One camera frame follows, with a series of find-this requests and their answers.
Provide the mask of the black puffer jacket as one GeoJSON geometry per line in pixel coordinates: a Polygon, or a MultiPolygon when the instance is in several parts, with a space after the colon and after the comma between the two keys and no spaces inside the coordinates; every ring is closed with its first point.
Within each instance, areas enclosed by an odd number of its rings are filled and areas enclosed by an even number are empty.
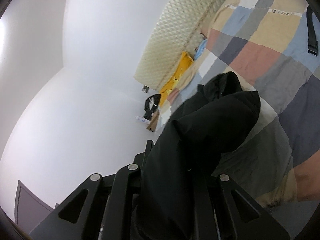
{"type": "Polygon", "coordinates": [[[217,75],[171,115],[142,170],[132,216],[133,239],[189,239],[195,197],[223,154],[236,150],[257,123],[258,92],[234,72],[217,75]]]}

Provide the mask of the black bag on nightstand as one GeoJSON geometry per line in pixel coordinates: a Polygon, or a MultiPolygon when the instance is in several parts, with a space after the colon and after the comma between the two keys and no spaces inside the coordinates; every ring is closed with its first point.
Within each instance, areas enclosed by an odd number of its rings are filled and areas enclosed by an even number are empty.
{"type": "Polygon", "coordinates": [[[161,100],[161,94],[154,94],[146,99],[145,105],[144,105],[145,119],[151,120],[153,114],[158,109],[160,100],[161,100]]]}

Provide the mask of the wooden nightstand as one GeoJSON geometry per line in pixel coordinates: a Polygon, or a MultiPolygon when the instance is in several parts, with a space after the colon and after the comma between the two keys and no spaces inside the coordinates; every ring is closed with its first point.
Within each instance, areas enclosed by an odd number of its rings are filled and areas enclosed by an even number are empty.
{"type": "Polygon", "coordinates": [[[148,124],[146,129],[148,131],[155,132],[158,119],[159,119],[159,110],[157,110],[153,113],[152,118],[150,120],[150,123],[148,124]]]}

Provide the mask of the white spray bottle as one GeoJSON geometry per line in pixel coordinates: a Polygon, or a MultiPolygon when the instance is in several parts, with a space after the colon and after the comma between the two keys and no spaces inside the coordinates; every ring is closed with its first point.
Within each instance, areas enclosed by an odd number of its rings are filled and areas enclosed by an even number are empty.
{"type": "Polygon", "coordinates": [[[144,124],[149,124],[150,123],[150,120],[144,118],[144,117],[141,117],[141,116],[136,116],[136,119],[144,124]]]}

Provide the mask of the yellow pillow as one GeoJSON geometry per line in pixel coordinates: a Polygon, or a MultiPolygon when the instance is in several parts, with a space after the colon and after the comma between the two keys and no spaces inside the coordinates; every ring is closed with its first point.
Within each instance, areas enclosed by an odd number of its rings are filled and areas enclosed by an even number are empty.
{"type": "Polygon", "coordinates": [[[165,85],[161,88],[159,91],[161,95],[161,99],[159,102],[159,106],[162,107],[163,103],[167,99],[168,95],[173,91],[173,89],[176,87],[178,81],[182,77],[182,75],[185,73],[185,71],[193,64],[194,60],[189,55],[188,52],[183,51],[181,53],[180,60],[176,66],[175,72],[172,74],[172,76],[169,78],[169,80],[165,83],[165,85]]]}

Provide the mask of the light blue pillow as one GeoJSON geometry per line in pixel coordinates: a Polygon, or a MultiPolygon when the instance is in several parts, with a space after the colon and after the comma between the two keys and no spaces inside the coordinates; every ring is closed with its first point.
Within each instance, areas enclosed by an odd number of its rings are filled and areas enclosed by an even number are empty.
{"type": "Polygon", "coordinates": [[[201,43],[199,44],[198,48],[195,51],[195,55],[194,55],[194,60],[196,61],[203,53],[206,44],[207,44],[208,39],[204,38],[201,43]]]}

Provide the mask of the pink pillow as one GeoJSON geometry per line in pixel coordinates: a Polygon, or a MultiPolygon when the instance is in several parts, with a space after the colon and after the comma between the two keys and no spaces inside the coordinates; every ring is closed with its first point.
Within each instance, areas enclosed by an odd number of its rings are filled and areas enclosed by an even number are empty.
{"type": "Polygon", "coordinates": [[[204,21],[200,31],[204,38],[209,38],[214,22],[214,17],[204,21]]]}

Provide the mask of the cream quilted headboard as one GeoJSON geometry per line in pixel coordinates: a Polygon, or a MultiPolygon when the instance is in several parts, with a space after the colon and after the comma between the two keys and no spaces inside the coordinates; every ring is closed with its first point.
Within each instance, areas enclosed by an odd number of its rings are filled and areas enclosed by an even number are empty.
{"type": "Polygon", "coordinates": [[[225,0],[169,0],[145,46],[134,79],[160,90],[177,68],[181,53],[194,56],[201,29],[225,0]]]}

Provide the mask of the colourful patchwork duvet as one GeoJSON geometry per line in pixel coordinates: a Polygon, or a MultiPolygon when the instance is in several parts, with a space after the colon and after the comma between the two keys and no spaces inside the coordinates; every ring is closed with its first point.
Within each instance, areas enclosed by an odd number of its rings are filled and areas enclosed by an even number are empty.
{"type": "Polygon", "coordinates": [[[261,112],[217,174],[232,177],[263,207],[319,200],[319,52],[309,47],[307,8],[319,31],[319,0],[225,0],[203,54],[161,107],[157,129],[220,73],[258,91],[261,112]]]}

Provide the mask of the wall power socket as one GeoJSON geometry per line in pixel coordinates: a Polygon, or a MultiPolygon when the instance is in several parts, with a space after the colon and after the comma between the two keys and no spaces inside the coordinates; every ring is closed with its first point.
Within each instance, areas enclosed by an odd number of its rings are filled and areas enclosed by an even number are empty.
{"type": "Polygon", "coordinates": [[[142,91],[144,91],[144,92],[146,92],[146,93],[148,92],[148,90],[149,90],[149,87],[148,87],[148,86],[144,86],[143,89],[142,89],[142,91]]]}

